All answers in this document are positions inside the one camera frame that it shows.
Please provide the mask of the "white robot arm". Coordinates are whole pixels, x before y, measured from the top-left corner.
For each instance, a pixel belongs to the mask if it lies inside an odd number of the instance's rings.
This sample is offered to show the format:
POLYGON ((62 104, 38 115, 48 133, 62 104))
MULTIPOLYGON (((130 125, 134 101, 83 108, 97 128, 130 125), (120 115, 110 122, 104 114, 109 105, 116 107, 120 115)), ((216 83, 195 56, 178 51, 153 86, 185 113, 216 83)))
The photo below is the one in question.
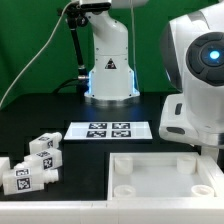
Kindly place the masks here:
MULTIPOLYGON (((126 0, 79 0, 95 44, 88 101, 119 104, 139 95, 127 62, 127 29, 108 14, 110 8, 128 6, 126 0)), ((168 79, 178 90, 165 100, 160 137, 224 148, 224 0, 171 20, 160 49, 168 79)))

